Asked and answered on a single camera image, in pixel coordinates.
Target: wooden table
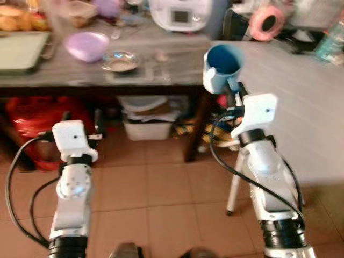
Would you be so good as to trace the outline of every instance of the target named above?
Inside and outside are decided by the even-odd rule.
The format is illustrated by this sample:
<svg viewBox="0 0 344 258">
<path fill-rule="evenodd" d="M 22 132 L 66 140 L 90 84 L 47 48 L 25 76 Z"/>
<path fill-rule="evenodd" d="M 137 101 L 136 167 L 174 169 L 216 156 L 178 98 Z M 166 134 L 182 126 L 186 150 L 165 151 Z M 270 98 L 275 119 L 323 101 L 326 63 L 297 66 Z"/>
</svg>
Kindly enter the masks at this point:
<svg viewBox="0 0 344 258">
<path fill-rule="evenodd" d="M 114 28 L 96 21 L 88 30 L 111 38 Z M 147 20 L 138 28 L 126 28 L 119 40 L 111 40 L 109 51 L 126 50 L 140 56 L 137 71 L 116 75 L 104 71 L 102 62 L 87 64 L 75 60 L 59 45 L 53 58 L 43 62 L 31 75 L 1 76 L 0 97 L 11 96 L 118 96 L 118 95 L 191 95 L 200 105 L 195 130 L 184 150 L 185 162 L 195 159 L 197 147 L 209 119 L 213 97 L 202 83 L 203 55 L 209 49 L 206 36 L 168 34 Z M 168 61 L 158 63 L 157 51 L 168 55 Z"/>
</svg>

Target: tiled floor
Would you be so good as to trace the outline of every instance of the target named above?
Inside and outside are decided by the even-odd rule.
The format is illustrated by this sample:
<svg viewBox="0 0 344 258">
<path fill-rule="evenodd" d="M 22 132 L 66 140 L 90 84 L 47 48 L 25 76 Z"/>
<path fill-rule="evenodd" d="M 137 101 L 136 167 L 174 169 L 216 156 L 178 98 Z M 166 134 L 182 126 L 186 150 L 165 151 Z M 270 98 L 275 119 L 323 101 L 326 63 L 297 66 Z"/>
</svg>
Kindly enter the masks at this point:
<svg viewBox="0 0 344 258">
<path fill-rule="evenodd" d="M 180 142 L 131 142 L 122 130 L 100 146 L 93 169 L 92 226 L 88 258 L 107 258 L 121 242 L 134 241 L 147 258 L 177 258 L 193 246 L 220 256 L 263 258 L 260 227 L 242 183 L 238 209 L 225 214 L 231 175 L 210 156 L 182 161 Z M 226 156 L 235 162 L 235 154 Z M 7 164 L 0 160 L 0 252 L 5 258 L 45 258 L 47 252 L 13 226 L 4 200 Z M 22 223 L 31 228 L 28 202 L 32 192 L 56 173 L 16 174 L 13 198 Z M 318 258 L 344 257 L 344 187 L 313 187 L 304 191 L 307 239 Z M 56 206 L 54 188 L 38 198 L 37 223 L 47 235 Z"/>
</svg>

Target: black cable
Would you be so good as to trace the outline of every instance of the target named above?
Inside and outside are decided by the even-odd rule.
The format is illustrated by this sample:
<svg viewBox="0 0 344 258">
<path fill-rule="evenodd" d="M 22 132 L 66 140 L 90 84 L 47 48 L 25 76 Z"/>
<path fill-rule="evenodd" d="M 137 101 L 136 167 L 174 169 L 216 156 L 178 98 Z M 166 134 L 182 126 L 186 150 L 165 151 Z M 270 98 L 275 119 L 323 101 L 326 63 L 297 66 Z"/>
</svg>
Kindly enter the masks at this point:
<svg viewBox="0 0 344 258">
<path fill-rule="evenodd" d="M 294 179 L 295 188 L 297 191 L 298 209 L 300 210 L 300 212 L 302 212 L 303 198 L 302 198 L 301 187 L 300 187 L 299 181 L 297 180 L 297 177 L 294 171 L 292 170 L 291 165 L 288 163 L 288 161 L 283 156 L 282 156 L 282 159 L 286 167 L 289 169 L 292 178 Z"/>
<path fill-rule="evenodd" d="M 34 192 L 34 194 L 31 197 L 31 200 L 30 200 L 29 214 L 30 214 L 31 225 L 32 225 L 33 229 L 35 230 L 36 234 L 38 235 L 38 237 L 40 238 L 40 240 L 42 240 L 43 242 L 45 242 L 48 245 L 49 245 L 49 241 L 42 235 L 42 233 L 39 231 L 39 229 L 37 228 L 37 225 L 36 225 L 36 223 L 34 221 L 34 201 L 35 201 L 35 198 L 37 197 L 37 195 L 40 193 L 40 191 L 42 191 L 45 187 L 48 187 L 49 185 L 55 183 L 59 179 L 60 179 L 60 177 L 57 177 L 57 178 L 52 179 L 49 182 L 45 183 L 44 185 L 40 186 Z"/>
<path fill-rule="evenodd" d="M 42 245 L 43 247 L 45 247 L 46 249 L 49 248 L 49 244 L 41 241 L 40 239 L 38 239 L 36 236 L 32 235 L 30 232 L 28 232 L 26 229 L 23 228 L 23 226 L 19 223 L 18 221 L 18 218 L 17 218 L 17 215 L 13 209 L 13 206 L 12 206 L 12 196 L 11 196 L 11 181 L 12 181 L 12 176 L 13 176 L 13 173 L 14 173 L 14 170 L 17 166 L 17 163 L 18 163 L 18 160 L 19 160 L 19 157 L 21 155 L 21 153 L 23 152 L 23 150 L 28 146 L 30 145 L 31 143 L 35 142 L 35 141 L 39 141 L 41 140 L 43 137 L 36 137 L 36 138 L 33 138 L 29 141 L 27 141 L 26 143 L 24 143 L 20 149 L 18 150 L 15 158 L 13 159 L 12 161 L 12 164 L 11 164 L 11 167 L 9 169 L 9 172 L 7 174 L 7 178 L 6 178 L 6 186 L 5 186 L 5 199 L 6 199 L 6 205 L 7 205 L 7 208 L 9 210 L 9 213 L 10 213 L 10 217 L 11 217 L 11 220 L 13 221 L 13 223 L 17 226 L 17 228 L 19 228 L 19 230 L 24 233 L 28 238 L 32 239 L 33 241 L 35 241 L 36 243 Z"/>
<path fill-rule="evenodd" d="M 210 150 L 211 153 L 213 154 L 214 158 L 216 159 L 216 161 L 222 166 L 224 167 L 226 170 L 228 170 L 229 172 L 233 173 L 236 176 L 239 176 L 241 179 L 245 180 L 246 182 L 262 189 L 263 191 L 267 192 L 268 194 L 274 196 L 276 199 L 278 199 L 280 202 L 284 203 L 285 205 L 287 205 L 288 207 L 290 207 L 292 210 L 294 210 L 297 215 L 299 216 L 299 220 L 300 220 L 300 225 L 301 228 L 303 230 L 305 230 L 305 220 L 304 217 L 302 215 L 302 213 L 300 212 L 299 209 L 297 209 L 296 207 L 294 207 L 291 203 L 289 203 L 286 199 L 284 199 L 282 196 L 276 194 L 275 192 L 271 191 L 270 189 L 266 188 L 264 185 L 261 185 L 260 183 L 257 183 L 256 181 L 252 180 L 251 178 L 245 176 L 243 173 L 240 173 L 238 171 L 236 171 L 234 168 L 230 167 L 229 165 L 227 165 L 215 152 L 214 149 L 214 131 L 215 128 L 217 127 L 217 125 L 219 124 L 219 122 L 221 121 L 221 119 L 223 119 L 225 116 L 232 116 L 234 113 L 234 110 L 229 110 L 228 112 L 225 112 L 223 114 L 221 114 L 214 122 L 212 128 L 211 128 L 211 132 L 210 132 Z"/>
</svg>

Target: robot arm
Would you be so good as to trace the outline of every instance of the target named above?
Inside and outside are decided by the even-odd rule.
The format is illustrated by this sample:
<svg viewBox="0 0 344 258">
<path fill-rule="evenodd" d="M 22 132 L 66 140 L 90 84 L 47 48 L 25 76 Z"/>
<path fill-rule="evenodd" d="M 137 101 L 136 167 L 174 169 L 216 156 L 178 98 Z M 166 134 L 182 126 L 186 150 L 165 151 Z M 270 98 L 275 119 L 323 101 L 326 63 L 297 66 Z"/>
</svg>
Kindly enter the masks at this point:
<svg viewBox="0 0 344 258">
<path fill-rule="evenodd" d="M 89 147 L 81 120 L 57 123 L 53 134 L 66 163 L 56 186 L 58 206 L 49 237 L 49 258 L 83 258 L 91 219 L 91 164 L 98 153 Z"/>
<path fill-rule="evenodd" d="M 247 95 L 242 123 L 231 135 L 240 141 L 241 173 L 272 190 L 297 207 L 297 191 L 289 168 L 267 139 L 264 129 L 274 121 L 277 98 L 273 94 Z M 305 240 L 298 214 L 274 196 L 254 185 L 251 199 L 266 244 L 267 258 L 315 258 Z"/>
</svg>

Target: blue mug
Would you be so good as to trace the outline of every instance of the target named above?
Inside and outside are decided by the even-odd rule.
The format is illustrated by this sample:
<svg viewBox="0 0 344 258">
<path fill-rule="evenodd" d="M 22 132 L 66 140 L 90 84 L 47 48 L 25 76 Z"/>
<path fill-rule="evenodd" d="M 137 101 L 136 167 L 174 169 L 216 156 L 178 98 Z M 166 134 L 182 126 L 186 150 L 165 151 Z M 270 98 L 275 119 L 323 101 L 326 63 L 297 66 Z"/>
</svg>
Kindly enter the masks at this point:
<svg viewBox="0 0 344 258">
<path fill-rule="evenodd" d="M 238 77 L 243 65 L 243 53 L 232 45 L 216 45 L 204 55 L 203 85 L 212 94 L 224 93 L 230 87 L 239 91 Z"/>
</svg>

